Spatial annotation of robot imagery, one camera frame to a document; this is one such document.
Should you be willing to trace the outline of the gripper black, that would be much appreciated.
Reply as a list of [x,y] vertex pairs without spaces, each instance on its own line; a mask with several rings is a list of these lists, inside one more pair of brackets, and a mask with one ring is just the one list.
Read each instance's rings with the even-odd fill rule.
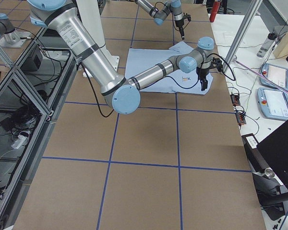
[[175,22],[175,26],[176,26],[176,30],[179,31],[180,35],[181,35],[181,39],[184,40],[185,39],[185,34],[184,34],[184,20],[180,19],[180,20],[174,20]]
[[201,81],[201,90],[205,91],[208,88],[208,80],[206,76],[209,74],[209,68],[196,68],[198,79]]

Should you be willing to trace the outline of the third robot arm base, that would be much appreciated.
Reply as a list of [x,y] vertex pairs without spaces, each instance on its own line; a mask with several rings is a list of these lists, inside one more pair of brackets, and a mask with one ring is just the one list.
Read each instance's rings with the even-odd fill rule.
[[27,39],[31,38],[30,32],[18,31],[9,17],[0,13],[0,46],[3,48],[21,48]]

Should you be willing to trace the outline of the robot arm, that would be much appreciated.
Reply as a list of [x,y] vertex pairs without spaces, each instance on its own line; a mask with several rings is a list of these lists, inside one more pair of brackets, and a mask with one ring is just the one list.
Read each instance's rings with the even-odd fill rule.
[[134,2],[149,14],[157,25],[161,25],[171,14],[172,20],[175,23],[175,29],[179,31],[182,40],[185,39],[184,20],[187,19],[190,22],[191,16],[182,12],[180,0],[169,0],[165,3],[161,2],[163,8],[160,10],[156,7],[157,3],[152,5],[147,0],[135,0]]
[[55,30],[70,48],[85,73],[90,72],[101,87],[108,106],[119,114],[130,114],[140,104],[140,90],[181,70],[196,70],[202,90],[207,88],[206,76],[211,69],[214,40],[202,37],[197,48],[184,55],[171,56],[161,63],[126,79],[116,72],[101,47],[82,24],[77,8],[71,0],[30,0],[31,22]]

